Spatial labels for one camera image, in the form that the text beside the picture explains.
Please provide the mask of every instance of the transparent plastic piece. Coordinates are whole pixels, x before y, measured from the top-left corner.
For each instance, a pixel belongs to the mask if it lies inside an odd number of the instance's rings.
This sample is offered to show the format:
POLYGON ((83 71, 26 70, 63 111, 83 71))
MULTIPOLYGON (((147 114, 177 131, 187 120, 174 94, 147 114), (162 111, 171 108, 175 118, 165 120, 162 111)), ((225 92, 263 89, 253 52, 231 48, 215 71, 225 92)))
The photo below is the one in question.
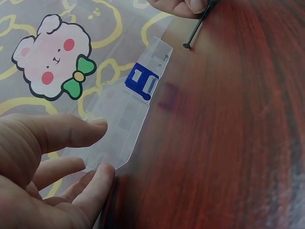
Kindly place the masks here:
POLYGON ((127 163, 172 51, 171 46, 153 37, 131 73, 115 83, 104 84, 86 110, 86 120, 105 118, 108 121, 103 139, 88 148, 67 148, 62 156, 83 158, 87 170, 96 169, 100 163, 108 163, 115 168, 127 163), (130 82, 136 90, 128 86, 130 82))

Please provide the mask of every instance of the blue plastic part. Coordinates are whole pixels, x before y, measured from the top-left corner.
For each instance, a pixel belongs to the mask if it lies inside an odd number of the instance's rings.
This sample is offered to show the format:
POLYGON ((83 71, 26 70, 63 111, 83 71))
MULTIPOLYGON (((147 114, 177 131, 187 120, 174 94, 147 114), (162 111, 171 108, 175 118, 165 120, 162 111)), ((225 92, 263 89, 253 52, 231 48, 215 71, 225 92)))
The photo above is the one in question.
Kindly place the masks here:
POLYGON ((152 97, 150 94, 143 91, 144 86, 146 85, 148 79, 150 76, 155 77, 156 79, 153 79, 151 82, 151 85, 149 86, 148 93, 151 93, 152 88, 157 80, 159 80, 159 77, 157 74, 153 73, 149 69, 145 68, 139 63, 135 63, 134 67, 130 71, 129 75, 127 76, 127 79, 125 80, 126 87, 130 88, 137 94, 143 97, 144 100, 149 101, 152 97), (133 80, 133 77, 135 75, 136 70, 138 70, 141 75, 137 79, 137 81, 133 80))

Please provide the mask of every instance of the hand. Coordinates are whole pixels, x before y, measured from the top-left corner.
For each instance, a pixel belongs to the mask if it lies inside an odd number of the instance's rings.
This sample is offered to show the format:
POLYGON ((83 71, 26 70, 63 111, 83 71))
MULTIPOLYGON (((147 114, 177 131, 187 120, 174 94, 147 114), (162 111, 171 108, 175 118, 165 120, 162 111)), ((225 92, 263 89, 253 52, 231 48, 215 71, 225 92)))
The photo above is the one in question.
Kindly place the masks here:
POLYGON ((198 18, 207 5, 208 0, 147 0, 153 7, 183 18, 198 18))
POLYGON ((101 165, 60 197, 42 199, 39 190, 85 168, 82 159, 62 157, 41 163, 41 155, 85 147, 101 139, 103 120, 87 123, 68 114, 0 118, 1 228, 89 229, 107 198, 114 169, 101 165))

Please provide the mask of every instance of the cartoon sheep sticker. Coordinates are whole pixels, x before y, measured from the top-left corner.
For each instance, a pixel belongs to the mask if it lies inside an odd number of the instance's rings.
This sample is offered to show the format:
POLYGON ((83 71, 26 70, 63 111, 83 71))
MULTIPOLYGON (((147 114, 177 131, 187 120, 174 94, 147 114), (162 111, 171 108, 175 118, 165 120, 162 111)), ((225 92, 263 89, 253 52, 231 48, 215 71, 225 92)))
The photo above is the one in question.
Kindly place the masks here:
POLYGON ((36 37, 20 41, 12 61, 34 96, 54 101, 65 92, 77 100, 82 83, 96 71, 89 59, 91 51, 91 39, 83 27, 53 14, 42 20, 36 37))

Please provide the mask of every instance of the metal rod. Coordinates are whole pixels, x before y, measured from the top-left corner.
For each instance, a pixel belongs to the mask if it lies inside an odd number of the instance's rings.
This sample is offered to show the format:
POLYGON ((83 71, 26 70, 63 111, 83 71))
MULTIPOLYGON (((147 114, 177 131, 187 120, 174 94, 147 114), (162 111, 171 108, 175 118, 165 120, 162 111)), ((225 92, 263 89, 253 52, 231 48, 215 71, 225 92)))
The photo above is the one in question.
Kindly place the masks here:
POLYGON ((191 48, 191 42, 195 36, 195 34, 197 33, 197 30, 199 29, 199 26, 201 25, 201 23, 203 22, 208 10, 210 8, 210 5, 208 5, 208 7, 206 8, 206 10, 204 11, 202 17, 199 19, 199 21, 197 22, 193 32, 191 33, 190 37, 189 37, 189 40, 187 41, 187 43, 183 43, 183 47, 186 48, 186 49, 190 49, 191 48))

